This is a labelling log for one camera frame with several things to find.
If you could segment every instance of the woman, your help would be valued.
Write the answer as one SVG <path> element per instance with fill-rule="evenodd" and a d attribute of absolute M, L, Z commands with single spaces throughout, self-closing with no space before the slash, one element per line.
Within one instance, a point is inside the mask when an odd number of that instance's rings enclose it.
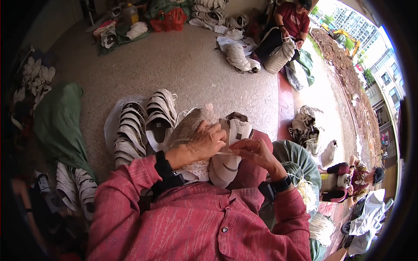
<path fill-rule="evenodd" d="M 278 6 L 274 20 L 271 20 L 260 34 L 261 43 L 254 51 L 255 56 L 261 62 L 265 62 L 271 52 L 283 44 L 282 38 L 286 37 L 294 38 L 296 46 L 300 49 L 308 33 L 310 20 L 306 11 L 309 11 L 311 6 L 311 0 L 296 0 L 296 3 L 284 2 Z M 299 55 L 299 52 L 295 52 L 291 61 Z"/>

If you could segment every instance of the tree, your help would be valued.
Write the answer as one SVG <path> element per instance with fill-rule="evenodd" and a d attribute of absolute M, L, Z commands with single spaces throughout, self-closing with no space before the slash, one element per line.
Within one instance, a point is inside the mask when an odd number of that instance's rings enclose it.
<path fill-rule="evenodd" d="M 370 69 L 366 69 L 363 72 L 364 78 L 366 78 L 366 81 L 368 84 L 373 84 L 375 82 L 375 79 L 372 75 L 372 71 L 370 71 Z"/>
<path fill-rule="evenodd" d="M 334 21 L 334 17 L 330 15 L 324 15 L 324 18 L 322 19 L 322 22 L 326 23 L 327 25 L 330 25 Z"/>
<path fill-rule="evenodd" d="M 346 49 L 348 49 L 349 51 L 354 49 L 354 43 L 352 40 L 348 39 L 347 37 L 345 38 L 345 42 L 344 42 L 344 47 Z"/>
<path fill-rule="evenodd" d="M 313 9 L 312 9 L 312 11 L 311 11 L 311 14 L 312 15 L 316 15 L 317 12 L 318 12 L 318 7 L 317 6 L 314 6 Z"/>

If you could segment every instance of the black cap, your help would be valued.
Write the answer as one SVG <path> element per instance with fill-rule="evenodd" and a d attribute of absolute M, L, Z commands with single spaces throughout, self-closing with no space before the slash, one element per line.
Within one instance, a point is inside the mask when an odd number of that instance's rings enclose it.
<path fill-rule="evenodd" d="M 377 167 L 375 169 L 375 174 L 373 175 L 373 184 L 377 184 L 380 181 L 383 180 L 383 178 L 385 177 L 385 172 L 383 171 L 383 169 L 381 167 Z"/>
<path fill-rule="evenodd" d="M 310 10 L 312 7 L 312 1 L 311 0 L 299 0 L 299 3 L 301 4 L 301 6 L 303 8 L 305 8 L 306 10 Z"/>

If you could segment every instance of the pink shirt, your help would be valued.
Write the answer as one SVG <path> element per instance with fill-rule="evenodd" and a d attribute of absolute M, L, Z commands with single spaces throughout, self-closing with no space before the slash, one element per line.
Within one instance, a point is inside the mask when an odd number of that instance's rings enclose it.
<path fill-rule="evenodd" d="M 140 192 L 161 180 L 155 157 L 111 172 L 96 190 L 88 260 L 310 260 L 309 214 L 298 191 L 276 198 L 273 233 L 255 213 L 257 188 L 206 182 L 163 193 L 140 215 Z"/>

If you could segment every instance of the soil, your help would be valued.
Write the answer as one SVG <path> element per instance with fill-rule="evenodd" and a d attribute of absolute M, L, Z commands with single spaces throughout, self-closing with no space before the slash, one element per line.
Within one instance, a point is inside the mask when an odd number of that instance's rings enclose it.
<path fill-rule="evenodd" d="M 335 74 L 343 86 L 348 101 L 351 101 L 352 94 L 358 95 L 356 106 L 350 107 L 362 144 L 361 157 L 369 167 L 379 164 L 379 161 L 374 157 L 380 153 L 379 124 L 352 62 L 345 55 L 344 49 L 339 48 L 334 39 L 324 30 L 312 29 L 310 35 L 318 43 L 324 59 L 334 67 Z"/>

